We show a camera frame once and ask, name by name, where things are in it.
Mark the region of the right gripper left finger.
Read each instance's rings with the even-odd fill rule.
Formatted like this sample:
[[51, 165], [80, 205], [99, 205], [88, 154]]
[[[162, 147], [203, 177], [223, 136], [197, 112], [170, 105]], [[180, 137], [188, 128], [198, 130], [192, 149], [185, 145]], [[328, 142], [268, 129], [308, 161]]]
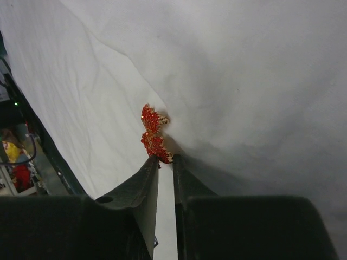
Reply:
[[158, 159], [98, 199], [2, 196], [1, 259], [152, 259]]

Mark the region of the white garment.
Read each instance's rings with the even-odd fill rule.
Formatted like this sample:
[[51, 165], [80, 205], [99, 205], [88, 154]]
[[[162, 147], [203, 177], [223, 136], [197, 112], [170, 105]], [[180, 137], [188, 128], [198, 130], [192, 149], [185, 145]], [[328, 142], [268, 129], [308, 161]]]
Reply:
[[86, 192], [145, 159], [140, 112], [225, 193], [346, 221], [346, 1], [1, 1], [12, 74]]

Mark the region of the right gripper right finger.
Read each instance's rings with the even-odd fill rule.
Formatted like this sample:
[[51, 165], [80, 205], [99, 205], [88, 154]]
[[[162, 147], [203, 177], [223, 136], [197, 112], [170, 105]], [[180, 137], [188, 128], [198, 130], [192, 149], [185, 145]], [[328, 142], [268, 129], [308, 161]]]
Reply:
[[298, 196], [219, 196], [173, 158], [179, 259], [337, 259], [318, 210]]

